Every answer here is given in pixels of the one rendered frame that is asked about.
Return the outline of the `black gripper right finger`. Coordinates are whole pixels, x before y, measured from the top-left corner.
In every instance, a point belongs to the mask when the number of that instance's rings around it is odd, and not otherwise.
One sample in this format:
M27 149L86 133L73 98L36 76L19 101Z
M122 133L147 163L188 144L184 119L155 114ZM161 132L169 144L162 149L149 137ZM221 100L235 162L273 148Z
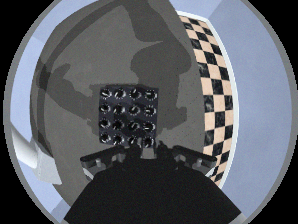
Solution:
M211 179L214 172L217 158L201 152L197 152L183 146L175 145L173 149L164 145L163 141L153 138L154 157L159 157L160 169L178 169L178 164L202 172ZM181 155L185 156L185 162L181 160Z

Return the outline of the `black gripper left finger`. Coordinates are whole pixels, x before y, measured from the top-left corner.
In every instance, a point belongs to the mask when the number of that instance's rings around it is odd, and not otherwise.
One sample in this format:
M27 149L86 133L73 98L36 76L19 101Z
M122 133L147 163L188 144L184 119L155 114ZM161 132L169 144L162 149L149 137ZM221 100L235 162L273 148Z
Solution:
M82 168L88 181L93 180L97 172L113 167L122 163L122 171L140 169L140 158L142 158L143 138L138 138L130 145L130 148L124 148L123 145L117 145L90 155L80 158ZM127 150L128 149L128 150ZM116 155L116 160L112 163L112 157Z

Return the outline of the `black knob box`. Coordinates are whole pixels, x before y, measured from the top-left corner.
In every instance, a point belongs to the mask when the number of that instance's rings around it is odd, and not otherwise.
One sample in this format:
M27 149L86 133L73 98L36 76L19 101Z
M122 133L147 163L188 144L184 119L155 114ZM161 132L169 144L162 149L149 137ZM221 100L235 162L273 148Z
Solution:
M153 148L158 91L159 88L150 87L101 87L98 123L100 143L130 147L142 137L143 148Z

